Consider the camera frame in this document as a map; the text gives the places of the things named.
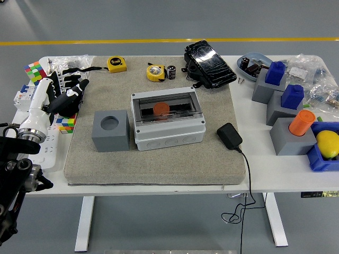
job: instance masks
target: white table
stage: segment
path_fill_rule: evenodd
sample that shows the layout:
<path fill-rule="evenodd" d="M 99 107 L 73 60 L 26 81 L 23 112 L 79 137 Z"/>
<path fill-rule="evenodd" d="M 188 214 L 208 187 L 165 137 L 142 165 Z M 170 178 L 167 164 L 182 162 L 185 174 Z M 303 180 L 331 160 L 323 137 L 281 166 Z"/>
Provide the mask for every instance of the white table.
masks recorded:
<path fill-rule="evenodd" d="M 223 56 L 232 70 L 241 77 L 236 66 L 240 56 Z M 289 56 L 268 56 L 282 60 Z M 47 69 L 47 57 L 40 59 Z M 243 138 L 242 150 L 251 167 L 252 192 L 269 193 L 267 212 L 276 246 L 287 246 L 274 192 L 333 191 L 339 189 L 339 172 L 314 173 L 309 167 L 307 156 L 276 156 L 266 122 L 266 105 L 251 100 L 254 82 L 245 80 L 229 84 L 234 104 L 239 134 Z M 14 122 L 20 122 L 26 113 L 17 112 Z M 324 121 L 333 121 L 322 116 Z M 59 147 L 68 148 L 71 135 L 60 135 Z M 63 169 L 68 149 L 58 149 L 56 172 L 44 175 L 54 183 L 52 189 L 30 193 L 28 196 L 84 196 L 79 224 L 76 251 L 86 251 L 90 231 L 94 196 L 114 195 L 163 195 L 163 194 L 213 194 L 248 192 L 248 174 L 239 185 L 232 186 L 68 186 Z"/>

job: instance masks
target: black case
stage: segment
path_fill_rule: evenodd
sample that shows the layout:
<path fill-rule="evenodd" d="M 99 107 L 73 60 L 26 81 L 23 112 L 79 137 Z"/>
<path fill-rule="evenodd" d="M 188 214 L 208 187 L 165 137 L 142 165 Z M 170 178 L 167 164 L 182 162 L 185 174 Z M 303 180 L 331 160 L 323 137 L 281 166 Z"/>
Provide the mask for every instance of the black case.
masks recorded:
<path fill-rule="evenodd" d="M 219 88 L 237 79 L 237 75 L 207 41 L 202 40 L 185 48 L 184 59 L 188 76 L 199 81 L 195 87 Z"/>

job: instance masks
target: orange disc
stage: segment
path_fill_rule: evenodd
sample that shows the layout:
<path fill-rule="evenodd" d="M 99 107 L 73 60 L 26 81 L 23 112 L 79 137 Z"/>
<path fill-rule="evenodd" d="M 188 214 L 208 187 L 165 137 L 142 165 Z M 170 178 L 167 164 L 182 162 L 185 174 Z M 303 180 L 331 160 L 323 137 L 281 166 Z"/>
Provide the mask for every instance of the orange disc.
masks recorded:
<path fill-rule="evenodd" d="M 300 111 L 288 129 L 295 136 L 304 135 L 316 120 L 316 116 L 309 110 Z"/>
<path fill-rule="evenodd" d="M 158 102 L 153 107 L 153 114 L 155 116 L 161 116 L 164 113 L 168 113 L 170 111 L 170 106 L 165 102 Z"/>

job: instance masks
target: gray block with hole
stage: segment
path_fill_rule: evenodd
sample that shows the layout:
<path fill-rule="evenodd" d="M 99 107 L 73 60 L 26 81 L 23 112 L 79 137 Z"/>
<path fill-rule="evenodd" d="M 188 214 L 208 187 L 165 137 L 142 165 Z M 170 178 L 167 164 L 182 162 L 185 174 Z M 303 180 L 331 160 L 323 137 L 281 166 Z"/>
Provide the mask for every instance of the gray block with hole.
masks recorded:
<path fill-rule="evenodd" d="M 293 119 L 294 117 L 278 118 L 270 130 L 275 153 L 278 156 L 305 155 L 317 143 L 311 128 L 303 136 L 293 135 L 288 129 Z"/>
<path fill-rule="evenodd" d="M 274 91 L 285 91 L 286 88 L 286 74 L 282 77 L 279 86 L 268 84 L 265 82 L 265 77 L 268 70 L 262 68 L 258 79 L 254 85 L 252 100 L 267 104 L 270 101 Z"/>
<path fill-rule="evenodd" d="M 300 110 L 303 109 L 303 104 L 300 103 L 296 110 L 281 106 L 281 96 L 283 92 L 274 91 L 270 102 L 267 105 L 266 125 L 273 126 L 278 118 L 295 117 Z"/>
<path fill-rule="evenodd" d="M 129 151 L 129 132 L 126 110 L 95 111 L 92 140 L 98 152 Z"/>

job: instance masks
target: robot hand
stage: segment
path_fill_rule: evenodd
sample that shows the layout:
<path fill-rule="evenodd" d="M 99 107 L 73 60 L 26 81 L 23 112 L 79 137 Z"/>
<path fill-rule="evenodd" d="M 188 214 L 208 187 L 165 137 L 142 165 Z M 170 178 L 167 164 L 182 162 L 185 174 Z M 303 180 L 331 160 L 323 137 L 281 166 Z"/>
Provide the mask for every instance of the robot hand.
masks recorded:
<path fill-rule="evenodd" d="M 47 136 L 47 128 L 54 120 L 54 114 L 71 117 L 79 111 L 88 80 L 80 81 L 82 76 L 74 74 L 78 71 L 78 68 L 54 71 L 39 82 L 29 116 L 19 128 L 19 138 L 42 143 Z"/>

